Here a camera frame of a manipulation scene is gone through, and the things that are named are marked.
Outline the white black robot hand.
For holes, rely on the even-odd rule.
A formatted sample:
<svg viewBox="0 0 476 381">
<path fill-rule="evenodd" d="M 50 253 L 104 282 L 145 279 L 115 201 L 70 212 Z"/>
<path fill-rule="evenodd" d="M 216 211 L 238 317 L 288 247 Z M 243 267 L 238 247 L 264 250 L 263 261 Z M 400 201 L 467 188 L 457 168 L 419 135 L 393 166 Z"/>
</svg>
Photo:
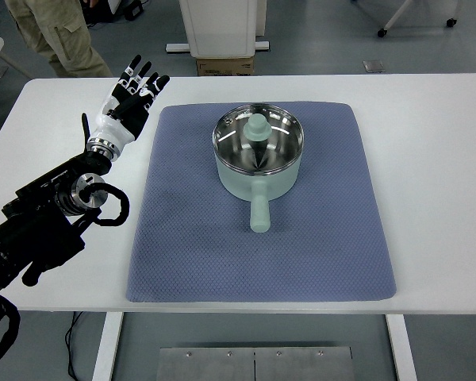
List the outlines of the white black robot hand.
<svg viewBox="0 0 476 381">
<path fill-rule="evenodd" d="M 143 131 L 153 102 L 170 77 L 156 72 L 149 75 L 152 63 L 140 65 L 141 60 L 140 55 L 135 56 L 113 85 L 95 118 L 87 150 L 102 151 L 115 160 Z"/>
</svg>

